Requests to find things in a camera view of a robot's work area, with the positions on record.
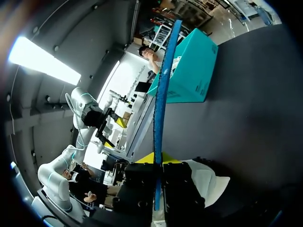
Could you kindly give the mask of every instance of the black shirt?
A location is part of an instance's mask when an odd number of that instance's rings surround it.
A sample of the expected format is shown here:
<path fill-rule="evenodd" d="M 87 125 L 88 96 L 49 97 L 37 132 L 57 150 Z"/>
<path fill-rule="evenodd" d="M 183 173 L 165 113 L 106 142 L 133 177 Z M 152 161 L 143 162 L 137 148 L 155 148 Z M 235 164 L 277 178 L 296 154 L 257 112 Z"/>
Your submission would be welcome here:
<path fill-rule="evenodd" d="M 106 195 L 107 195 L 107 186 L 102 183 L 97 183 L 90 179 L 90 174 L 87 170 L 82 168 L 75 168 L 77 172 L 76 183 L 70 182 L 70 191 L 71 193 L 81 202 L 88 204 L 84 201 L 84 198 L 87 197 L 85 193 L 91 191 L 91 193 L 97 196 L 97 199 L 94 201 L 94 206 L 99 206 L 99 204 L 104 204 Z"/>

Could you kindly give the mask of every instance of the table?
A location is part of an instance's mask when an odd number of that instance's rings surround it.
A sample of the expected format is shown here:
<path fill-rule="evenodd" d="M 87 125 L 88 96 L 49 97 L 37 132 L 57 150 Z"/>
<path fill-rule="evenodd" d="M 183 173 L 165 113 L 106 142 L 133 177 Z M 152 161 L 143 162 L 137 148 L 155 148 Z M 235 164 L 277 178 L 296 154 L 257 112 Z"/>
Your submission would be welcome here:
<path fill-rule="evenodd" d="M 166 105 L 163 151 L 178 160 L 214 160 L 235 174 L 212 206 L 218 212 L 233 213 L 266 190 L 301 180 L 302 72 L 286 28 L 268 26 L 219 45 L 204 103 Z M 152 151 L 152 124 L 147 128 L 135 161 Z"/>

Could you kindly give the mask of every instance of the person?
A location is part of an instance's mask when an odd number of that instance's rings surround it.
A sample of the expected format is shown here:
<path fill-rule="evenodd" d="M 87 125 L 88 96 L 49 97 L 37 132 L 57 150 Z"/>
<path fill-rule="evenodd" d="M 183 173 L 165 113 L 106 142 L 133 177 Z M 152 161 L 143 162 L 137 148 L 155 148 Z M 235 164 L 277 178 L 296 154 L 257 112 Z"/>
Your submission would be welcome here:
<path fill-rule="evenodd" d="M 95 176 L 94 172 L 85 163 L 76 166 L 74 171 L 66 169 L 62 176 L 69 181 L 70 192 L 78 200 L 88 204 L 94 202 L 94 206 L 103 204 L 111 208 L 113 199 L 120 190 L 119 186 L 106 186 L 93 181 L 91 177 Z"/>
<path fill-rule="evenodd" d="M 149 60 L 148 68 L 154 73 L 158 74 L 160 71 L 165 51 L 160 49 L 155 52 L 153 49 L 148 46 L 141 46 L 139 48 L 139 55 Z"/>

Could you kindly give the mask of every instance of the ceiling light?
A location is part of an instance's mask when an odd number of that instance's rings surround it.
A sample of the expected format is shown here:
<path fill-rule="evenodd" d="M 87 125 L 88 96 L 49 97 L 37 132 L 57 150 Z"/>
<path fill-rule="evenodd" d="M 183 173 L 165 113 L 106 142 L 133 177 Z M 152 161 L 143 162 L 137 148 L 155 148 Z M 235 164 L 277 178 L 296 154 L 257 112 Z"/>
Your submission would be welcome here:
<path fill-rule="evenodd" d="M 17 65 L 45 73 L 51 77 L 77 85 L 81 75 L 53 57 L 25 37 L 19 37 L 10 54 L 9 60 Z"/>
<path fill-rule="evenodd" d="M 108 83 L 110 82 L 111 78 L 113 77 L 113 75 L 114 75 L 116 69 L 118 68 L 119 64 L 120 64 L 120 61 L 117 61 L 117 63 L 113 67 L 113 70 L 110 72 L 108 78 L 106 79 L 105 84 L 103 85 L 102 90 L 101 90 L 101 92 L 100 92 L 100 94 L 98 96 L 97 103 L 100 102 L 101 97 L 103 96 L 103 93 L 105 92 L 105 89 L 107 88 Z"/>

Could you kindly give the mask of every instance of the white robotic arm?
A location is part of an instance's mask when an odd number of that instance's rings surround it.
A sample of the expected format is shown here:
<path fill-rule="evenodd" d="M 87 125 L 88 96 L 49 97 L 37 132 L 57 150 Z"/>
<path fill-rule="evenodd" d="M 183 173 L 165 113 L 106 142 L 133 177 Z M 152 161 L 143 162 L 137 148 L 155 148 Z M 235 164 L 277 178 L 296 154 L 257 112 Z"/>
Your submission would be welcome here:
<path fill-rule="evenodd" d="M 87 146 L 96 128 L 99 130 L 97 132 L 99 137 L 106 140 L 102 132 L 105 131 L 107 135 L 111 133 L 111 129 L 106 126 L 109 114 L 116 118 L 116 122 L 120 117 L 111 109 L 109 112 L 107 111 L 112 103 L 112 98 L 107 103 L 106 113 L 103 113 L 96 100 L 80 87 L 75 88 L 71 96 L 66 94 L 66 101 L 74 113 L 73 124 L 79 131 L 76 146 L 69 145 L 52 162 L 41 165 L 38 169 L 38 179 L 44 185 L 44 191 L 49 198 L 66 212 L 71 212 L 73 206 L 69 196 L 69 183 L 62 173 L 66 169 L 72 170 L 72 161 L 82 164 Z"/>

